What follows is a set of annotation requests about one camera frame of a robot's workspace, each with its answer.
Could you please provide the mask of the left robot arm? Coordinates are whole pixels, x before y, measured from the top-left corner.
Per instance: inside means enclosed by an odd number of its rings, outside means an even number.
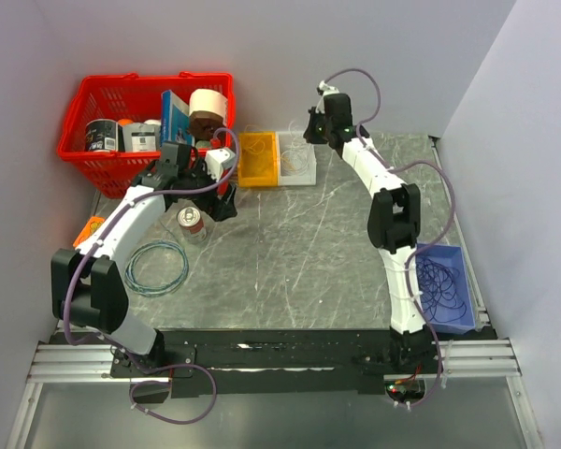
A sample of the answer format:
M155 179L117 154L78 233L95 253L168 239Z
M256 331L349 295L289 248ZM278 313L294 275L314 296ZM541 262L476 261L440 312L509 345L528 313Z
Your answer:
M237 214L235 188L228 182L237 168L229 148L200 155L187 144L167 142L158 159L132 180L123 199L104 223L73 249L57 251L50 261L53 315L62 320L72 345L73 326L85 327L123 349L147 376L164 369L165 338L134 315L123 280L127 259L146 231L179 199L188 199L212 220Z

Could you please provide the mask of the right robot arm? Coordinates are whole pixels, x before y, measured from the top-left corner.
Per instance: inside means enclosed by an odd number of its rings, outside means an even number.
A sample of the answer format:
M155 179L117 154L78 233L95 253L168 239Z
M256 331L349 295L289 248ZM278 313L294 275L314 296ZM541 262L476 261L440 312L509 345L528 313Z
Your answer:
M332 89L319 95L317 106L309 109L303 138L309 144L333 149L370 194L367 234L381 256L391 301L390 340L380 361L400 372L411 372L420 365L429 345L413 256L421 231L420 190L392 172L366 132L356 132L347 94Z

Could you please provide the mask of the small tin can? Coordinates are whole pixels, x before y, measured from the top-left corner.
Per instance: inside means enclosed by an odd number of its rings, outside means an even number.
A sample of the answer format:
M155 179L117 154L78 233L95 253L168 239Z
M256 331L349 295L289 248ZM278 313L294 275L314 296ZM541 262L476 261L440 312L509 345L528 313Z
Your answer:
M183 208L177 214L177 222L184 238L191 243L200 243L207 236L202 213L193 206Z

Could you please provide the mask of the white plastic bin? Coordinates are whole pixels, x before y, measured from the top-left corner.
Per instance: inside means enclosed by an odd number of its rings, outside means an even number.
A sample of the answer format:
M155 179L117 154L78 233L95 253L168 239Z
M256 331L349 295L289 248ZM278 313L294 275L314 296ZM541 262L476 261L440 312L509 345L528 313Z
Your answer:
M278 186L315 185L317 162L314 147L289 131L277 134L277 144Z

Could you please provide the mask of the yellow plastic bin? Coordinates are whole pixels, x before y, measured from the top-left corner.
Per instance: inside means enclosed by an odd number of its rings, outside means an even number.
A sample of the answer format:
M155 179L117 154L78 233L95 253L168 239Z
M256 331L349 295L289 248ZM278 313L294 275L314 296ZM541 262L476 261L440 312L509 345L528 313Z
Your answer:
M278 186L278 145L274 132L239 134L238 184L242 188Z

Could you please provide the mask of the brown round object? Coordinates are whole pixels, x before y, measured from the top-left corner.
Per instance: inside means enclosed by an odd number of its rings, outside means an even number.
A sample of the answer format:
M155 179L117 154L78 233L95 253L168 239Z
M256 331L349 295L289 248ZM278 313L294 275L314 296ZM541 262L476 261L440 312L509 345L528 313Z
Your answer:
M221 127L225 127L224 118L214 112L194 111L189 117L188 131L196 140L211 140Z

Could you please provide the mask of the blue book box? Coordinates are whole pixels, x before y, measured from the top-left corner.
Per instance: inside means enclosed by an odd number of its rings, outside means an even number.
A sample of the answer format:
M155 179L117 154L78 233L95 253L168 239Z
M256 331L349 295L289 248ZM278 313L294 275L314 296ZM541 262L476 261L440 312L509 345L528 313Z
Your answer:
M178 142L193 145L194 138L189 132L189 105L172 90L162 92L161 144Z

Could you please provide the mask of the grey labelled can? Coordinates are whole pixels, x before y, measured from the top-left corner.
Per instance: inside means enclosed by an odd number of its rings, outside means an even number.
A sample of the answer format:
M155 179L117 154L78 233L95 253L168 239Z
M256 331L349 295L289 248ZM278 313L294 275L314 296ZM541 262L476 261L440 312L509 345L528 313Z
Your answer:
M160 129L156 124L129 123L122 127L124 150L130 152L158 152Z

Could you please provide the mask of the white paper roll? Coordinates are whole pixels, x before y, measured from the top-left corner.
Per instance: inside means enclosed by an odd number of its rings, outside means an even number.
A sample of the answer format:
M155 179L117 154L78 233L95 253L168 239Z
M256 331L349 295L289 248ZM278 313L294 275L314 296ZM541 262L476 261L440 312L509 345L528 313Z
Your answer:
M222 125L228 124L228 99L218 91L197 89L189 101L190 122L198 119L211 119Z

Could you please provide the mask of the orange pink snack box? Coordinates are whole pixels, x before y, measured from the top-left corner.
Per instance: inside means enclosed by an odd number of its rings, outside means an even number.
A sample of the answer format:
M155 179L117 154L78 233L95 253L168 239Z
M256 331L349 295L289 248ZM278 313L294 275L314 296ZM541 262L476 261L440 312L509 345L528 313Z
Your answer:
M98 216L92 216L81 229L73 242L74 247L78 247L82 242L91 237L104 223L105 219Z

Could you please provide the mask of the red plastic shopping basket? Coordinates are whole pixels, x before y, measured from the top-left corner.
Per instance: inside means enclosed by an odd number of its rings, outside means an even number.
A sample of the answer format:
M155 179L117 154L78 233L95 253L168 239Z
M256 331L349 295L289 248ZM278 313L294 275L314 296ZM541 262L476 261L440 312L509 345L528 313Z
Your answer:
M161 116L161 94L173 91L187 101L194 90L208 88L228 100L230 126L235 121L233 77L228 73L180 72L176 76L100 75L84 78L70 102L62 126L57 153L72 164L108 198L121 198L131 180L157 152L86 152L85 127L97 119L133 119L144 122Z

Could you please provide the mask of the black labelled can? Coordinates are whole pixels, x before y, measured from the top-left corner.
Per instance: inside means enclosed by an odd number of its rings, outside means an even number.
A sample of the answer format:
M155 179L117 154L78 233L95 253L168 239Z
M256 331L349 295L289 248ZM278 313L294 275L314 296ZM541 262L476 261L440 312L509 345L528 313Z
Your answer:
M86 152L116 152L119 149L119 124L111 119L97 119L85 126Z

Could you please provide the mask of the blue plastic bin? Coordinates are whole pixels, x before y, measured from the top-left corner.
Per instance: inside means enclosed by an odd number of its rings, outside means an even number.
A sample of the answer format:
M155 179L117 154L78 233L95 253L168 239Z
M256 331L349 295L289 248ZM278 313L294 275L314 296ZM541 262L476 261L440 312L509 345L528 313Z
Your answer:
M424 316L438 333L462 335L476 328L462 248L434 245L416 256Z

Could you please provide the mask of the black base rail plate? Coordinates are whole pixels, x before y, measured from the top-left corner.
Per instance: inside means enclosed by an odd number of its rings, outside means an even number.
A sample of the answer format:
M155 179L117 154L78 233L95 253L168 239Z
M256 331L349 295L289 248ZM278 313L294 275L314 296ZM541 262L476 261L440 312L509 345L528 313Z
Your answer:
M184 329L164 332L148 379L173 398L211 392L268 394L355 391L382 395L388 375L438 371L429 330Z

